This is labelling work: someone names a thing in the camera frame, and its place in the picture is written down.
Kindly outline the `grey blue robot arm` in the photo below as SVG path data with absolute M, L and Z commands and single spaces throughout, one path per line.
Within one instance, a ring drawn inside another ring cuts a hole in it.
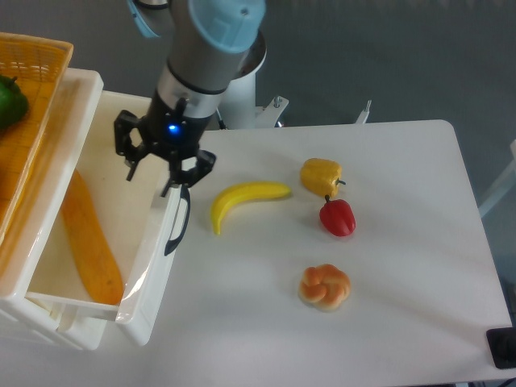
M 211 172 L 215 154 L 199 141 L 223 94 L 257 41 L 263 1 L 129 1 L 145 37 L 170 32 L 172 46 L 146 114 L 121 110 L 114 121 L 115 151 L 133 175 L 148 155 L 169 164 L 162 193 L 189 188 Z

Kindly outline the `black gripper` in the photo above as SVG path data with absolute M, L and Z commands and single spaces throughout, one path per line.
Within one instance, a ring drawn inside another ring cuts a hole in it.
M 208 118 L 190 118 L 186 109 L 190 100 L 179 97 L 171 106 L 159 94 L 151 100 L 146 115 L 139 118 L 121 110 L 114 121 L 114 144 L 118 155 L 129 168 L 126 180 L 131 181 L 139 162 L 149 155 L 169 164 L 169 177 L 160 196 L 165 198 L 175 185 L 192 187 L 211 173 L 216 155 L 199 147 L 209 123 Z

